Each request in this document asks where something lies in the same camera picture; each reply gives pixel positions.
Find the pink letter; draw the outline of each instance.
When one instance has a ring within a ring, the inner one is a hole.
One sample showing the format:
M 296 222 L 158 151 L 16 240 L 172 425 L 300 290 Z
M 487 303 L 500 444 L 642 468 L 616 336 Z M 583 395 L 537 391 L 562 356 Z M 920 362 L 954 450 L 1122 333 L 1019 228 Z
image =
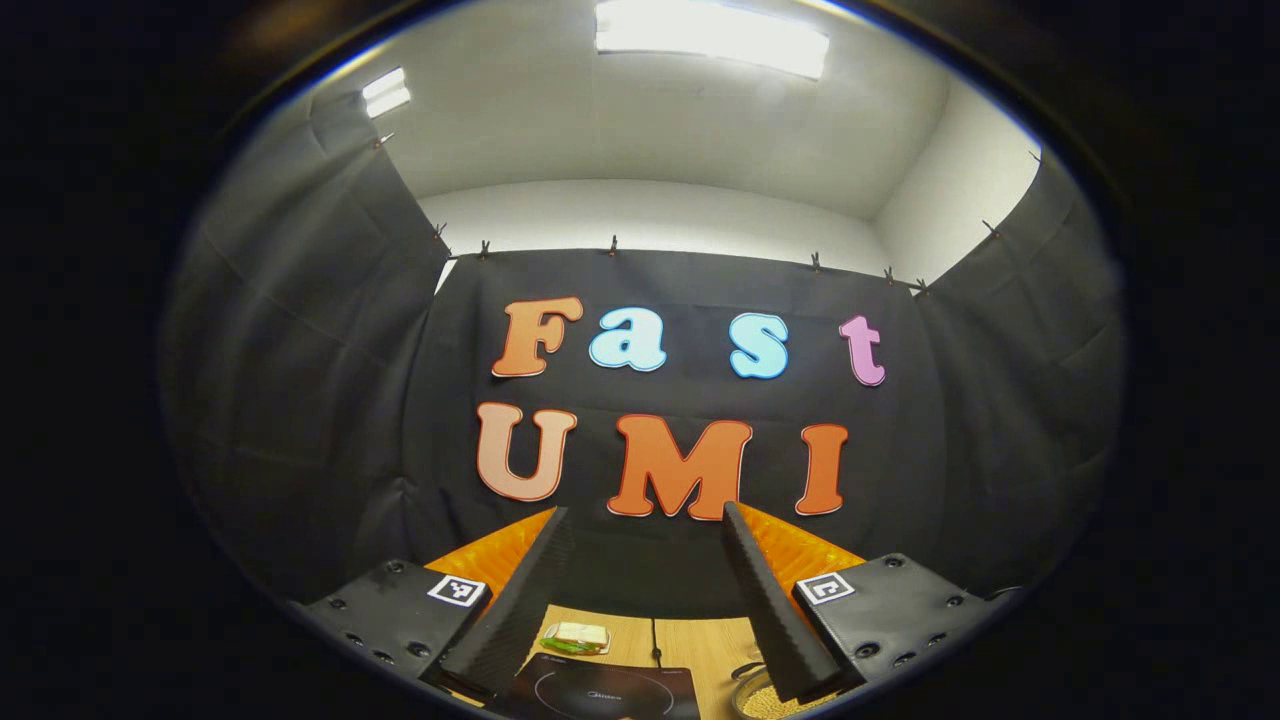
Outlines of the pink letter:
M 879 345 L 879 332 L 867 327 L 867 318 L 858 315 L 840 325 L 840 334 L 849 338 L 849 360 L 858 382 L 869 387 L 884 382 L 884 368 L 872 359 L 872 345 Z

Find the cable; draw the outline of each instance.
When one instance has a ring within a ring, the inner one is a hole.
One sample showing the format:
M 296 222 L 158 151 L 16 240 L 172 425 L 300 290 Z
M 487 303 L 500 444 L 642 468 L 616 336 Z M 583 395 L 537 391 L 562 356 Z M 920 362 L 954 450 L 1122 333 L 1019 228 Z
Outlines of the cable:
M 662 670 L 662 651 L 658 650 L 658 619 L 649 619 L 649 629 L 653 630 L 653 659 L 658 662 L 658 669 Z

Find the white wall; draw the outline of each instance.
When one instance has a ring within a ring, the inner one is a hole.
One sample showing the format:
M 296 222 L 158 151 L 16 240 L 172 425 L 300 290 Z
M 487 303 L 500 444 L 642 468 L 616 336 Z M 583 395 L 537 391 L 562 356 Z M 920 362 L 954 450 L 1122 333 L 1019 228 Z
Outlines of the white wall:
M 952 78 L 938 127 L 872 227 L 893 277 L 936 281 L 1018 205 L 1039 143 L 977 90 Z
M 648 181 L 548 181 L 420 200 L 456 254 L 564 247 L 684 250 L 882 275 L 888 256 L 870 225 L 785 200 L 717 187 Z M 445 268 L 445 275 L 452 263 Z

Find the blue letter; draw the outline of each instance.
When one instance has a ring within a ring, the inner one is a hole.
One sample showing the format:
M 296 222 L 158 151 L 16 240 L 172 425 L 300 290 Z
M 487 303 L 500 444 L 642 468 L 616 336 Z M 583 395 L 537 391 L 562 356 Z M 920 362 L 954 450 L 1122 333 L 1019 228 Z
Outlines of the blue letter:
M 728 364 L 744 378 L 776 378 L 787 369 L 787 325 L 777 315 L 744 313 L 728 324 L 728 338 L 737 350 Z
M 630 328 L 617 329 L 622 323 Z M 662 318 L 644 307 L 618 307 L 600 318 L 607 332 L 595 336 L 589 352 L 602 368 L 631 365 L 641 373 L 662 368 L 667 354 L 662 351 Z

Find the fluorescent light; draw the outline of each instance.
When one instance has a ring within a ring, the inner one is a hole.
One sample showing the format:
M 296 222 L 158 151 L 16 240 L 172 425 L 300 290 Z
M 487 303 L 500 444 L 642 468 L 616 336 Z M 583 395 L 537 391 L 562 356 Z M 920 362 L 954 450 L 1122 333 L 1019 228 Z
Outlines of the fluorescent light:
M 374 97 L 384 92 L 390 92 L 397 87 L 404 87 L 404 68 L 396 68 L 385 76 L 366 85 L 361 94 L 365 96 L 365 100 L 372 100 Z
M 369 111 L 370 118 L 376 118 L 393 108 L 399 108 L 408 100 L 408 88 L 401 87 L 370 100 L 365 104 L 365 110 Z
M 595 6 L 599 53 L 681 53 L 822 77 L 831 40 L 803 24 L 689 0 L 608 0 Z

